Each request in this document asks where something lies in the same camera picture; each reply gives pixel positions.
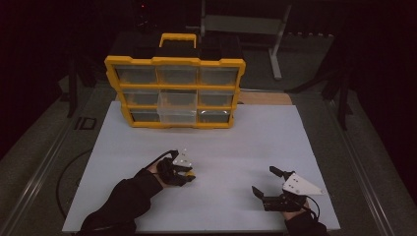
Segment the human hand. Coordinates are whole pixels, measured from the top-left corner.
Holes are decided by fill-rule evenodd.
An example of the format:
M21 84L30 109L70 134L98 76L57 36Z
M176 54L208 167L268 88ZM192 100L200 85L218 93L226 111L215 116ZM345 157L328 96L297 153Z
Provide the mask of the human hand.
M306 208L310 208L310 206L309 206L309 202L308 202L307 200L306 200L306 202L304 203L304 207L306 207ZM292 219L293 217L295 217L295 216L297 216L297 215L299 215L299 214L301 214L301 213L303 213L303 212L305 212L305 210L304 210L303 208L301 208L300 210L295 211L295 212L286 212L286 211L283 211L283 212L282 212L282 215L284 216L285 220L290 220L290 219Z

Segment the clear plastic drawer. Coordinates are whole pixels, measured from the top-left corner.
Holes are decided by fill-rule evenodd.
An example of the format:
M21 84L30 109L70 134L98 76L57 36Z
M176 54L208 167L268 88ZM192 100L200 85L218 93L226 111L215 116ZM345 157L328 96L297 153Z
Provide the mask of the clear plastic drawer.
M175 111L175 112L161 112L159 113L160 122L163 124L172 125L195 125L196 111Z
M157 105L158 89L122 89L128 105Z
M233 94L233 90L199 90L199 105L230 106Z
M134 122L159 122L156 109L130 109Z
M156 84L154 66L143 65L115 65L117 76L122 84Z
M200 84L216 86L234 86L239 68L237 67L201 67Z
M195 85L197 67L163 65L156 68L159 82L170 85Z
M180 89L162 89L159 93L158 110L196 110L197 91Z
M202 123L228 123L230 110L199 110L199 122Z

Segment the dark background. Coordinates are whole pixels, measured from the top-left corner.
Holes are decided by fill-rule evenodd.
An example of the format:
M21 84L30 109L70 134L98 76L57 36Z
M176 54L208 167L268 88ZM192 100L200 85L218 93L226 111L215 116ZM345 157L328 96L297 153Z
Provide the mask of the dark background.
M208 11L214 13L267 16L273 15L273 4L279 1L208 2ZM82 55L82 79L91 81L94 72L102 73L102 62L118 31L181 31L185 25L198 26L201 13L196 0L23 0L0 4L0 159L61 96L58 81L68 75L70 52ZM270 12L263 10L263 4L271 4ZM304 35L335 35L323 67L331 70L334 58L352 59L351 88L415 202L416 10L414 2L406 0L298 1L286 28Z

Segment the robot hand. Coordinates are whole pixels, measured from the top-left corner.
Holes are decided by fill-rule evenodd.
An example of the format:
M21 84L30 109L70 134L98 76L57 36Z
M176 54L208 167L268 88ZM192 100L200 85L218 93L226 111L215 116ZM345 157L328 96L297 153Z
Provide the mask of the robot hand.
M167 185L183 186L193 181L196 176L191 171L193 169L191 162L181 153L180 158L178 151L172 154L172 157L164 157L157 165L156 169L159 178Z
M281 171L274 166L270 166L269 171L278 177L283 177L285 183L282 194L278 197L265 197L263 192L252 186L254 195L263 202L265 211L298 211L304 208L307 195L322 195L324 193L317 186L295 174L294 171Z

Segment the floor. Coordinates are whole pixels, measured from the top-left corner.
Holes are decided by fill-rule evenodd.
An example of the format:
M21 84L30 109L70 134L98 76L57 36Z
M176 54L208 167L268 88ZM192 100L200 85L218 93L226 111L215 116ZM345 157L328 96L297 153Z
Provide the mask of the floor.
M278 52L281 81L273 79L264 50L245 48L247 70L241 88L282 92L298 86L314 77L330 44L331 38L319 36L285 37ZM318 84L290 97L341 226L330 235L415 235L416 205L355 92L349 92L352 114L347 115L347 131L343 131L335 119L337 104L322 100L322 88ZM65 212L114 97L106 81L98 81L95 88L80 87L80 105L73 118L67 118L68 103L57 100L3 158L0 235L65 235L61 232ZM86 121L85 126L79 119Z

